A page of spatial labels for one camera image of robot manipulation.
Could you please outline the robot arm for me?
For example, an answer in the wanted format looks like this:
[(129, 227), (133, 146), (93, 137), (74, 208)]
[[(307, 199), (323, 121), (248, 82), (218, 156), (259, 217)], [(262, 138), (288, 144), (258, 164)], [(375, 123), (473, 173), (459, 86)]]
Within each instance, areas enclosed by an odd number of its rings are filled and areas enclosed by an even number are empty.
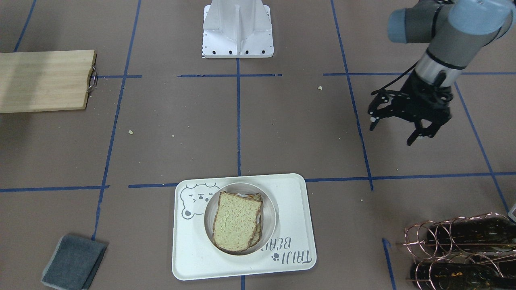
[(382, 119), (397, 117), (415, 126), (407, 145), (435, 137), (452, 117), (452, 84), (483, 47), (514, 25), (514, 0), (419, 0), (411, 8), (393, 11), (389, 40), (428, 47), (406, 71), (408, 78), (400, 90), (385, 85), (372, 92), (369, 130)]

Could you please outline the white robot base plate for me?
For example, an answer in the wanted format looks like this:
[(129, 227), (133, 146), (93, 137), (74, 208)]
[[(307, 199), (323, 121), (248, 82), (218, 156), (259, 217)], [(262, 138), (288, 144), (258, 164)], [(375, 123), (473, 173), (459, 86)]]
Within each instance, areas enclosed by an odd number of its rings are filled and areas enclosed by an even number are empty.
[(203, 31), (203, 58), (270, 58), (274, 55), (272, 31), (264, 38), (249, 36), (239, 42), (227, 37), (215, 40), (214, 35), (214, 32)]

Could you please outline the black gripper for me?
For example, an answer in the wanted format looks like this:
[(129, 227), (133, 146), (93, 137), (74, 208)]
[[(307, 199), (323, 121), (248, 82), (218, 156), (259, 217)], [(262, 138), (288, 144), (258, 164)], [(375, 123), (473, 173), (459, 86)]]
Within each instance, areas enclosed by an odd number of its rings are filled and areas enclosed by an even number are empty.
[(442, 86), (446, 76), (439, 72), (434, 82), (428, 84), (413, 72), (399, 91), (387, 90), (386, 86), (373, 91), (374, 99), (367, 110), (372, 118), (369, 130), (374, 130), (381, 119), (397, 117), (415, 125), (407, 146), (421, 138), (435, 137), (452, 117), (449, 102), (453, 94), (450, 87)]

